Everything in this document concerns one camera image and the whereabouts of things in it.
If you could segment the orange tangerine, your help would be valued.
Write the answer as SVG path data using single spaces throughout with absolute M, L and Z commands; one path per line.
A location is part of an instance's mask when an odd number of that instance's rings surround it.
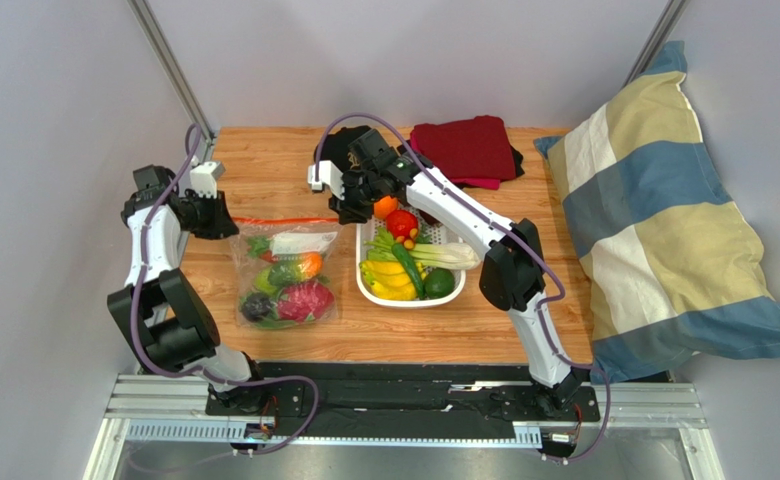
M 385 196 L 373 204 L 373 216 L 378 220 L 385 220 L 397 209 L 398 200 L 392 196 Z

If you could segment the pink dragon fruit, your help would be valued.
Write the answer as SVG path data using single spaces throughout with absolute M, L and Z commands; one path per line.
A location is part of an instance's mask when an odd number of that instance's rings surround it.
M 279 320 L 304 323 L 323 317 L 335 304 L 333 292 L 317 280 L 283 288 L 276 300 Z

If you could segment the white radish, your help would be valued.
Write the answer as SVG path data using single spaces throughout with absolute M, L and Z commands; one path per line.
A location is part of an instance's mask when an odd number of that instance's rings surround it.
M 275 256 L 305 253 L 324 254 L 337 239 L 337 232 L 281 232 L 270 241 Z

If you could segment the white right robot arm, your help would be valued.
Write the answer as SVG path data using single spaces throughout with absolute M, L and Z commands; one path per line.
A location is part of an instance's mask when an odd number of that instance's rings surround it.
M 311 190 L 330 190 L 329 206 L 341 224 L 365 223 L 377 200 L 395 196 L 455 233 L 481 260 L 479 289 L 510 318 L 541 403 L 553 410 L 572 404 L 582 379 L 551 319 L 552 299 L 545 280 L 555 275 L 542 258 L 535 224 L 528 219 L 515 222 L 487 209 L 430 160 L 411 148 L 398 152 L 375 129 L 352 142 L 349 150 L 359 166 L 346 172 L 330 160 L 314 159 L 307 173 Z

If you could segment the orange green mango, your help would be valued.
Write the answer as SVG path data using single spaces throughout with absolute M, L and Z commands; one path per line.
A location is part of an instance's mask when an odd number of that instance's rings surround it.
M 277 287 L 308 281 L 321 273 L 323 264 L 324 259 L 320 253 L 296 254 L 282 258 L 271 265 L 269 280 Z

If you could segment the clear orange-zip plastic bag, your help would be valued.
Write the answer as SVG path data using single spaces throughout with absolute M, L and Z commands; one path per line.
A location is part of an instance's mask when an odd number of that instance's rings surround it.
M 341 226 L 324 218 L 237 218 L 229 239 L 237 276 L 236 321 L 281 330 L 338 316 L 329 262 Z

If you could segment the orange carrot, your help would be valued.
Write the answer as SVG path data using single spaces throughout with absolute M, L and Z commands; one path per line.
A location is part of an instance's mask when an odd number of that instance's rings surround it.
M 272 253 L 272 239 L 268 236 L 250 236 L 245 239 L 247 255 L 268 263 L 276 263 L 278 257 Z

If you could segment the green apple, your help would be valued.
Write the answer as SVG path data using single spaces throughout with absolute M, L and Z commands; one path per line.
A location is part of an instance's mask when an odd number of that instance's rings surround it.
M 270 273 L 271 266 L 268 266 L 258 272 L 252 281 L 252 286 L 256 291 L 264 293 L 270 297 L 274 297 L 278 294 L 279 288 L 270 282 Z

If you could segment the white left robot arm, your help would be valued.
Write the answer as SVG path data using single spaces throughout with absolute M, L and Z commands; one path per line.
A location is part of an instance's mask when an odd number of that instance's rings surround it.
M 248 387 L 261 378 L 256 363 L 222 344 L 210 310 L 180 269 L 184 234 L 221 240 L 239 231 L 217 188 L 223 172 L 218 162 L 194 161 L 190 185 L 181 190 L 166 167 L 134 171 L 137 190 L 121 213 L 132 235 L 132 263 L 107 307 L 146 372 L 194 375 L 207 381 L 219 406 L 258 407 L 264 395 Z

